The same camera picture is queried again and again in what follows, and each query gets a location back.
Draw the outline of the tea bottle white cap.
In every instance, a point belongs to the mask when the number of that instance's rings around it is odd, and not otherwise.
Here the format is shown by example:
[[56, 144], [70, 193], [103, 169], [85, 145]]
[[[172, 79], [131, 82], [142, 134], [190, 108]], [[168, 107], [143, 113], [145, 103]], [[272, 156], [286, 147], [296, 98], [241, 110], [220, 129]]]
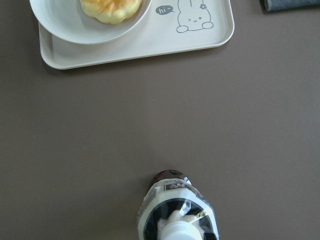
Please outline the tea bottle white cap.
[[140, 240], [218, 240], [213, 207], [180, 171], [154, 176], [137, 216]]

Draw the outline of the beige serving tray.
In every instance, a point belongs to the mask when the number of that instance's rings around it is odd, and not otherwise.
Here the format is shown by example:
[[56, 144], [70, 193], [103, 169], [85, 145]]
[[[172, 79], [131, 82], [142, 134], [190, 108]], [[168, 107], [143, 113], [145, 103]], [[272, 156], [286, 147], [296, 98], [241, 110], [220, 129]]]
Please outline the beige serving tray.
[[59, 70], [159, 56], [225, 44], [235, 23], [228, 0], [150, 0], [142, 20], [128, 33], [99, 44], [63, 40], [38, 21], [40, 53]]

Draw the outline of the yellow glazed donut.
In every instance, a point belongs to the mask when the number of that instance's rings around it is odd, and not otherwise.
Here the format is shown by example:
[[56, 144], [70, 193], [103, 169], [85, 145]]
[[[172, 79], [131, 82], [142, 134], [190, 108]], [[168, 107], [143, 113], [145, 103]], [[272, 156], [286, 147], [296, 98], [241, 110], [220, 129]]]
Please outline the yellow glazed donut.
[[83, 12], [104, 24], [117, 25], [136, 14], [142, 0], [81, 0]]

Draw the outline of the white round plate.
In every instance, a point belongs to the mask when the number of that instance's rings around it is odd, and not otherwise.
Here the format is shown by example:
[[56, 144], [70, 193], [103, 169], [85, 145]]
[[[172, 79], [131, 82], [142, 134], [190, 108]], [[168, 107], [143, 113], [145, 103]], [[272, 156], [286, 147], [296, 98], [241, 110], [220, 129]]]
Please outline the white round plate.
[[38, 22], [56, 37], [75, 44], [101, 44], [132, 30], [145, 16], [151, 1], [142, 0], [138, 11], [119, 24], [102, 23], [87, 16], [80, 0], [32, 0], [30, 6]]

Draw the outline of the dark grey cloth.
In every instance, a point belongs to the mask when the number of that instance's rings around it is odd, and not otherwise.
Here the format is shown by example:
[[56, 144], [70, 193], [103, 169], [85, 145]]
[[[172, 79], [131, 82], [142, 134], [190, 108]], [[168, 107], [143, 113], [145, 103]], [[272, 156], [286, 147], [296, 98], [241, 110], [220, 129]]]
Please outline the dark grey cloth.
[[262, 2], [265, 10], [268, 12], [277, 12], [320, 5], [320, 0], [263, 0]]

